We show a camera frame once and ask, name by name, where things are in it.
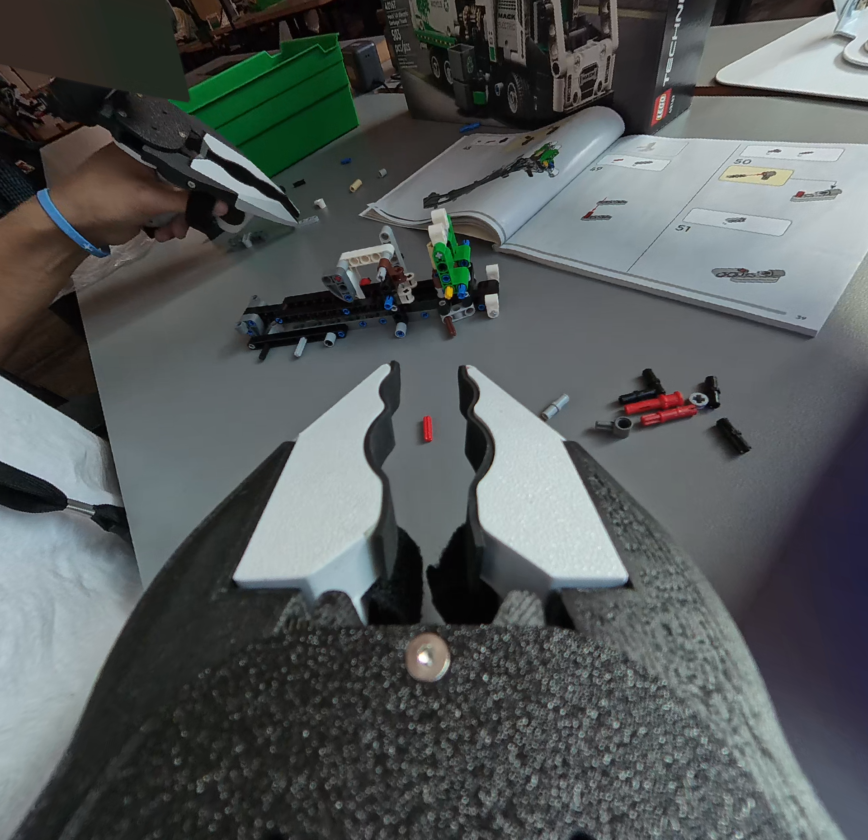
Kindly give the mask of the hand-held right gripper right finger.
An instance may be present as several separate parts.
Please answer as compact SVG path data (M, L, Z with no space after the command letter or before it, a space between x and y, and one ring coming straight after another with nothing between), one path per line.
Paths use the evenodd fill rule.
M473 469L458 554L458 621L489 622L515 590L546 603L565 589L628 585L566 441L478 368L460 367L458 388Z

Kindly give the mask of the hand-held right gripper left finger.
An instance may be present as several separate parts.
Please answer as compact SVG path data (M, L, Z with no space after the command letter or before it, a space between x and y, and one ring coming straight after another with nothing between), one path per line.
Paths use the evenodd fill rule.
M299 434L235 569L237 586L298 588L311 604L341 591L367 622L363 596L396 559L382 467L399 396L399 364L382 364Z

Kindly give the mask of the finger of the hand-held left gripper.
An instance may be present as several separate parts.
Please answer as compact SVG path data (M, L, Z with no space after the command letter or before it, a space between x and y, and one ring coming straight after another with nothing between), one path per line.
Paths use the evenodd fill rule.
M192 160L191 168L234 193L235 205L244 212L282 225L297 225L298 208L286 192L250 163Z
M250 163L256 167L252 161L248 160L233 147L216 138L210 132L206 132L202 139L202 160L235 160L241 161L244 164Z

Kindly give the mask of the person's left forearm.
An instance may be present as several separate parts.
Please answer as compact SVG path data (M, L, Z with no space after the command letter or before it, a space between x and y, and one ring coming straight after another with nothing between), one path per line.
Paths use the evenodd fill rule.
M53 204L87 242L107 249L98 222L103 204L92 179L70 179L50 192ZM55 299L89 252L64 233L32 198L1 222L1 359Z

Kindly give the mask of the partly built lego truck chassis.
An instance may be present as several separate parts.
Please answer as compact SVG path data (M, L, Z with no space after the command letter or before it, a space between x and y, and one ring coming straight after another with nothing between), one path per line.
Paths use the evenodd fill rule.
M433 211L428 224L431 273L418 279L406 267L394 233L384 226L378 245L349 250L336 269L323 276L325 289L265 303L252 296L235 325L246 346L264 360L280 346L294 347L301 357L308 344L334 346L349 330L393 325L405 337L412 316L440 321L450 337L456 322L482 314L500 314L501 276L497 264L476 274L469 242L458 238L449 214Z

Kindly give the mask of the open lego instruction booklet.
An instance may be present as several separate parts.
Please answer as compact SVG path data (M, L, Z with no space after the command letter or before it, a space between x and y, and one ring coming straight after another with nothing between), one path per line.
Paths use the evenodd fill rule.
M866 255L867 147L624 133L592 107L469 134L363 216L816 335Z

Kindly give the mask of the lego truck set box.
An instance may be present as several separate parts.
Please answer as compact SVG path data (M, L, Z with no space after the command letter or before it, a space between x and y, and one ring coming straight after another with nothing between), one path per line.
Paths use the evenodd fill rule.
M716 0L381 0L414 118L541 127L593 105L627 132L686 111Z

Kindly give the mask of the person's left hand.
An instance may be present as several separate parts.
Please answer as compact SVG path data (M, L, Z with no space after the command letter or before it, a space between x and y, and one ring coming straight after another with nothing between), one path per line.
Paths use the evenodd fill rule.
M104 146L49 189L53 204L83 238L100 248L123 245L159 217L158 242L185 238L188 194L114 146Z

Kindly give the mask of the green plastic bin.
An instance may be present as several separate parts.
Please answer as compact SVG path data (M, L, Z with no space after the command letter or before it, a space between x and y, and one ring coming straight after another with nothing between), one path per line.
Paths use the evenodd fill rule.
M176 105L272 177L359 124L335 33L283 42L189 89Z

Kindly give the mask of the blue wristband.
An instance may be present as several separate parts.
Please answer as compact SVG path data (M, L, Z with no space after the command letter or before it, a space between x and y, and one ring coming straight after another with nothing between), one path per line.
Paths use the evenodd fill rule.
M69 238L74 244L76 244L76 246L78 246L82 250L85 250L89 255L97 257L99 259L104 259L110 254L110 250L108 248L100 247L93 244L89 241L89 239L85 238L76 227L71 225L68 219L62 215L60 210L58 210L56 204L50 196L48 188L43 188L39 190L37 192L36 198L38 204L40 205L44 213L53 222L53 224L59 229L61 233L63 233L67 238Z

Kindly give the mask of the clear plastic bag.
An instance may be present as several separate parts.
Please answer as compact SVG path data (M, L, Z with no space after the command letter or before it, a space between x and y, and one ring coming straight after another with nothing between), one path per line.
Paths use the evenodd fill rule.
M207 239L198 231L190 231L184 239L173 239L160 243L141 233L124 245L113 246L105 258L88 256L72 274L62 294L72 291L84 291L101 282L125 266L135 264L147 258L161 257L167 251L180 250L181 247L193 247L205 244Z

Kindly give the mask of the grey plastic box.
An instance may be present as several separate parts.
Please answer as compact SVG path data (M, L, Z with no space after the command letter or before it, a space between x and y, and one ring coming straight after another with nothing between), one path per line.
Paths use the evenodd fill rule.
M382 61L389 62L390 55L384 36L341 42L340 48L353 94L365 94L385 86Z

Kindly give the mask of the cluttered wooden workbench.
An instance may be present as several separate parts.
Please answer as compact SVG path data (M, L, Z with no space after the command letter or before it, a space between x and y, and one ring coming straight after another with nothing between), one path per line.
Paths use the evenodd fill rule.
M186 68L217 55L275 51L279 24L292 38L336 33L341 40L379 34L379 0L180 0L192 18L177 46Z

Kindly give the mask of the white lamp base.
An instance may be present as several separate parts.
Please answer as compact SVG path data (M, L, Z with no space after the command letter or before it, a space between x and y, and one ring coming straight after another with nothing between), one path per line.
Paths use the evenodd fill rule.
M723 67L716 80L774 93L867 101L867 0L826 14Z

